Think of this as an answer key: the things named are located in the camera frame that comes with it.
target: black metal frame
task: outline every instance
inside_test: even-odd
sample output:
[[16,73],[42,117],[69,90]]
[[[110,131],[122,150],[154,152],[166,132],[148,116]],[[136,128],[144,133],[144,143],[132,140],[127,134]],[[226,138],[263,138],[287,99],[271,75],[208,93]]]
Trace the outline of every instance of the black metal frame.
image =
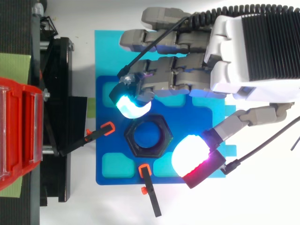
[[50,93],[44,108],[44,145],[51,145],[54,153],[43,155],[41,162],[41,206],[47,205],[47,197],[58,197],[59,202],[69,199],[71,154],[62,156],[59,151],[84,137],[87,98],[70,96],[71,44],[69,38],[61,37],[51,39],[47,50],[41,50],[40,86]]

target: white table surface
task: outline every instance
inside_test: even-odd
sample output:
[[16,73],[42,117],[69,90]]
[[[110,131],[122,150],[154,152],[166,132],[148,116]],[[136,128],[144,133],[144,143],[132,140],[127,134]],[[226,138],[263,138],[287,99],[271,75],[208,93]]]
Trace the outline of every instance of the white table surface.
[[[60,37],[69,37],[73,52],[73,95],[95,96],[95,30],[142,29],[146,7],[181,8],[201,12],[222,6],[249,4],[245,1],[203,0],[48,0]],[[278,1],[300,7],[298,1]],[[266,103],[228,98],[229,104],[248,109]],[[242,157],[300,114],[300,103],[289,110],[284,122],[246,127],[230,138]],[[86,127],[95,129],[95,119]],[[96,145],[91,143],[72,153],[71,197],[66,203],[48,198],[40,211],[41,225],[299,225],[300,136],[295,125],[261,152],[242,163],[225,179],[207,179],[189,189],[185,184],[155,185],[162,216],[155,218],[142,185],[100,186],[96,183]]]

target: blue tray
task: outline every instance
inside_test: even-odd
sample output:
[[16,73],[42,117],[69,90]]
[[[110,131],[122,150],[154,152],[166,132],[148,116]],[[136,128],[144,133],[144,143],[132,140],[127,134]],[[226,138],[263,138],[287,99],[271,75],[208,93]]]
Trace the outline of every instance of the blue tray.
[[[235,111],[235,106],[225,105],[223,99],[197,98],[190,96],[156,97],[151,110],[147,113],[163,115],[172,134],[173,140],[161,158],[134,157],[125,138],[124,131],[131,122],[125,118],[108,97],[112,88],[118,83],[116,74],[136,55],[119,46],[123,31],[95,31],[95,67],[96,67],[96,127],[107,121],[116,126],[116,131],[109,136],[97,139],[96,181],[100,185],[143,184],[138,166],[150,165],[153,183],[183,183],[171,164],[172,151],[175,146],[190,134],[199,135],[202,131],[221,122],[225,116]],[[161,55],[156,52],[145,54],[142,59],[157,60]],[[151,146],[150,141],[158,137],[158,129],[148,126],[137,129],[136,141]],[[236,156],[236,147],[225,145],[218,148],[223,156]],[[220,171],[210,177],[225,177]]]

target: hexagonal nut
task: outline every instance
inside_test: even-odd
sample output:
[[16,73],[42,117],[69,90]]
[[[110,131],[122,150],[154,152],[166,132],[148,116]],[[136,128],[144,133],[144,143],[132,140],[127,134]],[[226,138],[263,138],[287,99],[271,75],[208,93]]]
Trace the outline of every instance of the hexagonal nut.
[[[159,141],[150,148],[143,148],[135,142],[135,130],[145,122],[153,122],[160,131]],[[162,115],[147,115],[132,120],[124,132],[124,137],[135,157],[160,158],[173,139],[170,128]]]

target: robotic hand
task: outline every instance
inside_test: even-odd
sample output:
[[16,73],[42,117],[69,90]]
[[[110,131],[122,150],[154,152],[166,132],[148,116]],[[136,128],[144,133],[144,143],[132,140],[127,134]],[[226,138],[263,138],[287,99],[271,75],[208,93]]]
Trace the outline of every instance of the robotic hand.
[[[143,12],[142,22],[157,32],[124,32],[120,45],[142,53],[119,72],[120,83],[110,94],[125,117],[144,115],[155,95],[225,98],[233,94],[246,101],[270,102],[269,106],[239,110],[202,134],[210,160],[215,161],[205,165],[204,175],[206,161],[191,164],[181,173],[190,188],[220,167],[228,174],[239,165],[236,162],[226,169],[224,157],[216,150],[221,142],[245,126],[283,121],[286,110],[300,98],[299,8],[245,5],[191,15],[175,8],[150,7]],[[147,51],[187,56],[139,60]],[[177,149],[172,159],[181,158]],[[172,164],[179,174],[174,160]],[[202,175],[195,182],[197,170]]]

